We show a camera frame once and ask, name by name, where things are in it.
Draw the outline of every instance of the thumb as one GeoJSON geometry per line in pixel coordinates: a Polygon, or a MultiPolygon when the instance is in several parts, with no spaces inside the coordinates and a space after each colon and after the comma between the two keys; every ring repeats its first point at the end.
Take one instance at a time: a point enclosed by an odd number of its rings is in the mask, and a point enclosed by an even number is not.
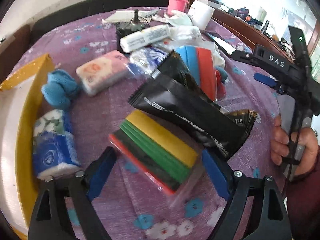
{"type": "MultiPolygon", "coordinates": [[[[297,132],[292,133],[291,140],[293,142],[296,142],[297,135],[297,132]]],[[[306,127],[301,129],[298,144],[301,146],[305,146],[306,148],[304,149],[301,162],[296,169],[295,176],[311,171],[316,162],[318,153],[318,140],[311,128],[306,127]]]]}

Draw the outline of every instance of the white bottle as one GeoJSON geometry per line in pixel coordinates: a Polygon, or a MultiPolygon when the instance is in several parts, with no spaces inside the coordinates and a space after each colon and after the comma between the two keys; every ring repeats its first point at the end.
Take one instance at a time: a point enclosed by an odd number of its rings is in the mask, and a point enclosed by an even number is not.
{"type": "Polygon", "coordinates": [[[214,13],[214,8],[206,5],[200,1],[195,0],[188,12],[194,26],[199,27],[200,30],[204,30],[214,13]]]}
{"type": "Polygon", "coordinates": [[[120,39],[120,46],[124,52],[129,53],[135,49],[147,46],[153,42],[170,37],[170,28],[167,24],[157,25],[120,39]]]}

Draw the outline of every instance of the metal bolt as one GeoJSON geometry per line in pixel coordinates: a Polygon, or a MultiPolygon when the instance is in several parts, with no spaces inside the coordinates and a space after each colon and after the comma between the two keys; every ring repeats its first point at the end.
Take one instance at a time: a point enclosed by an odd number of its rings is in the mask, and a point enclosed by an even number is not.
{"type": "Polygon", "coordinates": [[[84,171],[77,171],[76,172],[76,177],[77,178],[81,178],[81,177],[83,177],[84,176],[84,171]]]}
{"type": "Polygon", "coordinates": [[[272,176],[267,175],[267,176],[266,176],[266,180],[267,180],[267,181],[273,181],[273,177],[272,177],[272,176]]]}
{"type": "Polygon", "coordinates": [[[233,175],[235,175],[236,177],[240,178],[240,177],[242,177],[243,173],[241,171],[234,171],[233,175]]]}
{"type": "Polygon", "coordinates": [[[45,177],[45,179],[44,179],[45,182],[50,182],[50,181],[52,181],[52,180],[53,180],[53,177],[52,177],[52,176],[47,176],[47,177],[45,177]]]}

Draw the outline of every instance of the person's hand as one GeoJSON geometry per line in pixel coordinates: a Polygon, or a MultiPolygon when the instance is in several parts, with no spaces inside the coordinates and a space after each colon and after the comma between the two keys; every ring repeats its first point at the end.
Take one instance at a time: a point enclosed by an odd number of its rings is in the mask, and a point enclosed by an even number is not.
{"type": "MultiPolygon", "coordinates": [[[[276,165],[280,165],[282,163],[282,157],[287,157],[289,154],[289,137],[285,131],[281,129],[280,116],[275,118],[274,123],[274,139],[271,140],[271,159],[276,165]]],[[[297,133],[292,133],[291,140],[295,142],[296,139],[297,133]]],[[[311,128],[301,129],[298,144],[306,147],[304,149],[301,162],[294,173],[295,176],[312,171],[318,153],[318,140],[311,128]]]]}

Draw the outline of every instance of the tablecloth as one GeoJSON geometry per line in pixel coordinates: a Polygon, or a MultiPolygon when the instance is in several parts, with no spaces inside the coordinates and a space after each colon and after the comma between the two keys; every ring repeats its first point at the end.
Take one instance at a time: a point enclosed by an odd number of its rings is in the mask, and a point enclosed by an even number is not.
{"type": "MultiPolygon", "coordinates": [[[[112,13],[93,15],[51,30],[23,55],[14,71],[39,55],[49,53],[57,67],[79,80],[75,73],[78,66],[116,49],[115,27],[101,24],[101,20],[112,13]]],[[[213,20],[207,30],[217,32],[238,50],[250,51],[236,36],[213,20]]],[[[232,169],[241,170],[246,176],[262,178],[266,174],[272,175],[282,190],[284,177],[271,162],[269,146],[273,118],[279,113],[276,93],[254,80],[253,74],[265,74],[263,70],[222,56],[229,78],[225,85],[227,96],[218,103],[230,111],[252,108],[259,113],[248,140],[228,163],[232,169]]],[[[71,121],[83,168],[111,145],[108,135],[118,129],[133,110],[127,99],[142,82],[127,79],[92,98],[82,92],[73,101],[71,121]]],[[[50,107],[44,103],[42,112],[49,110],[50,107]]],[[[207,239],[226,202],[218,197],[209,177],[204,174],[186,203],[169,209],[165,195],[150,181],[142,179],[135,166],[120,158],[100,197],[92,204],[114,240],[188,240],[207,239]]],[[[244,232],[249,208],[248,205],[235,239],[241,238],[244,232]]],[[[70,206],[69,215],[76,236],[84,239],[75,211],[70,206]]]]}

